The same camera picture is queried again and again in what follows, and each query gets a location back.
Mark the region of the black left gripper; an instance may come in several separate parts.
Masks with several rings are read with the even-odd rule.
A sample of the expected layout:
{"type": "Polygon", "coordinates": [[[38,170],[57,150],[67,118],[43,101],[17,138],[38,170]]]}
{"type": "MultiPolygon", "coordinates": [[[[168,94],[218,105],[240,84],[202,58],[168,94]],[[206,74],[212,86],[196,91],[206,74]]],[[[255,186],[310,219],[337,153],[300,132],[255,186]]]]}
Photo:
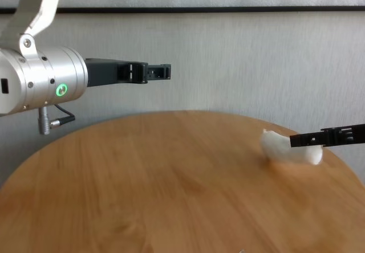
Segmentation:
{"type": "Polygon", "coordinates": [[[87,87],[117,83],[147,84],[150,80],[169,80],[170,64],[150,65],[143,62],[117,63],[111,59],[85,59],[88,71],[87,87]]]}

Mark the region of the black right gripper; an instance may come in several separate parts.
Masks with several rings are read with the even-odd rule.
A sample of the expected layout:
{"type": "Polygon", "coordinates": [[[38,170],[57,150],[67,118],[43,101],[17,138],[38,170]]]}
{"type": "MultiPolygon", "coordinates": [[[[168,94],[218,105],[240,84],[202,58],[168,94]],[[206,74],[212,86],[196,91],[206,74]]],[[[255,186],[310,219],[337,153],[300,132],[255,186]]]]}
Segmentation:
{"type": "Polygon", "coordinates": [[[323,147],[364,144],[365,124],[323,128],[320,132],[296,134],[289,137],[291,147],[321,145],[323,147]]]}

